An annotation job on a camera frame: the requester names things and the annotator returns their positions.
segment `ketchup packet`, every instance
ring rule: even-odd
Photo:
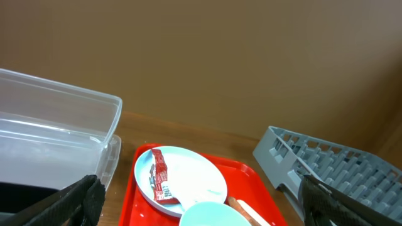
[[[165,163],[162,152],[152,149],[153,164],[149,173],[149,182],[153,189],[153,200],[159,204],[177,204],[179,201],[173,197],[168,185],[168,166]]]

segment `light blue cup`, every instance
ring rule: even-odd
[[[179,226],[251,226],[232,207],[215,202],[197,203],[181,217]]]

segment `plastic container lid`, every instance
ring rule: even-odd
[[[0,181],[62,189],[96,174],[107,186],[121,108],[113,95],[0,69]]]

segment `wooden countertop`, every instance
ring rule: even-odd
[[[249,165],[260,175],[288,225],[303,225],[284,194],[272,187],[254,159],[252,153],[258,143],[256,139],[161,121],[130,112],[122,113],[116,134],[122,139],[122,149],[119,164],[106,193],[99,225],[119,223],[134,152],[144,143],[180,146],[200,153],[235,159]]]

